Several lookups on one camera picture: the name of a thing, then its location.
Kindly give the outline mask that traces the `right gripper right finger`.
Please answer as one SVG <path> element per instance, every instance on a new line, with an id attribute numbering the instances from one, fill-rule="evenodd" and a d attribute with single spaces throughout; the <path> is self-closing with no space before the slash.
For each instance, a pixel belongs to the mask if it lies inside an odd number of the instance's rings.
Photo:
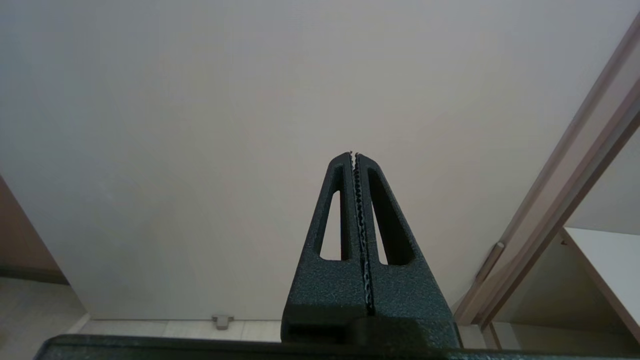
<path id="1" fill-rule="evenodd" d="M 460 347 L 450 307 L 381 167 L 358 153 L 355 179 L 369 294 L 355 340 L 385 348 Z"/>

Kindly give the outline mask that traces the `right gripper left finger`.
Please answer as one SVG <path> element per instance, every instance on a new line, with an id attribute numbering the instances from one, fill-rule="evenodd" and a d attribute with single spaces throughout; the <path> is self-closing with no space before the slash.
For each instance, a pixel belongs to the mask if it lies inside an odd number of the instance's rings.
<path id="1" fill-rule="evenodd" d="M 339 195 L 338 260 L 321 255 L 334 194 Z M 327 166 L 282 314 L 281 341 L 342 343 L 350 324 L 369 310 L 352 154 L 345 152 Z"/>

